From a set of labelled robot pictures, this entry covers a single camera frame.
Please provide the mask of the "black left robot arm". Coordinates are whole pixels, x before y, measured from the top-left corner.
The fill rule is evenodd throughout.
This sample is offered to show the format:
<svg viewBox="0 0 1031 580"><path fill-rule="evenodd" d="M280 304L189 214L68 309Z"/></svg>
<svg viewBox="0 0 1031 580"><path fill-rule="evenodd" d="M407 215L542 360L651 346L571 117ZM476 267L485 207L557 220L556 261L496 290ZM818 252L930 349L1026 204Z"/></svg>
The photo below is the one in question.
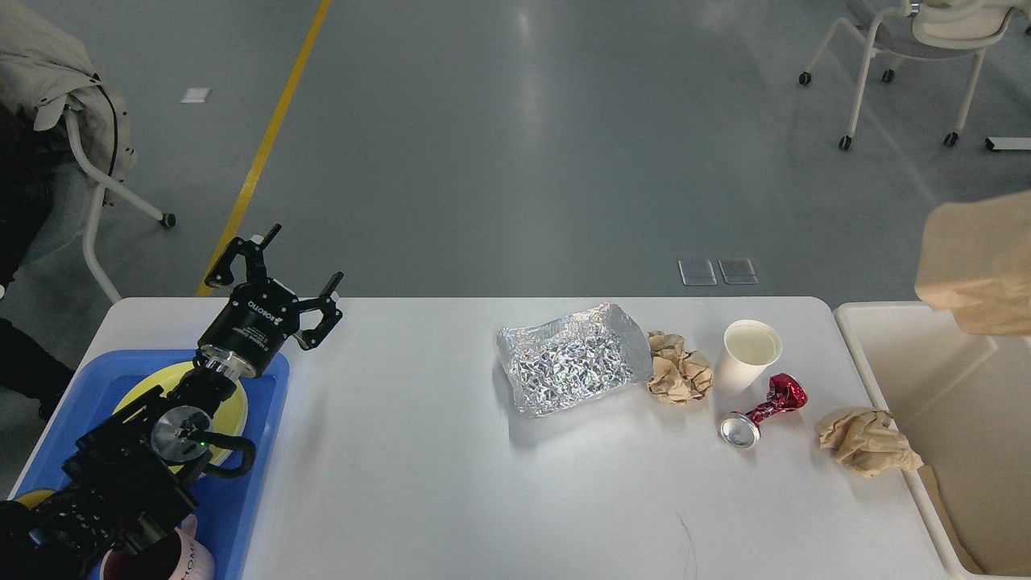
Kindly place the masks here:
<svg viewBox="0 0 1031 580"><path fill-rule="evenodd" d="M84 579L108 550L139 555L195 513L199 478L250 474L255 443L218 432L217 411L240 379L262 377L288 338L309 351L342 319L333 296L341 271L306 300L268 274L264 253L280 228L237 236L217 258L204 283L230 296L177 382L139 394L77 438L62 466L66 486L33 506L4 500L4 579Z"/></svg>

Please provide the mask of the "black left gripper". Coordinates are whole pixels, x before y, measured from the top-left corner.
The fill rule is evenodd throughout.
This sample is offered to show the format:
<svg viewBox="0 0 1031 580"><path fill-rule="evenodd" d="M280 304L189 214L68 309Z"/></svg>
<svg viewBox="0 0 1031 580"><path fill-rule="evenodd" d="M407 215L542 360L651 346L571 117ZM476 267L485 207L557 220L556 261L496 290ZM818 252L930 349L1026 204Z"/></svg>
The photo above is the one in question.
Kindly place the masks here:
<svg viewBox="0 0 1031 580"><path fill-rule="evenodd" d="M206 359L240 359L246 378L258 378L279 353L288 337L294 337L302 351L323 344L325 338L343 317L333 293L345 278L336 271L319 295L299 300L297 294L278 280L268 279L264 252L281 231L281 224L263 236L243 239L235 236L217 257L217 262L204 276L207 288L235 286L233 264L243 257L246 283L237 285L217 320L198 339L198 348ZM318 312L321 319L313 328L301 328L303 313Z"/></svg>

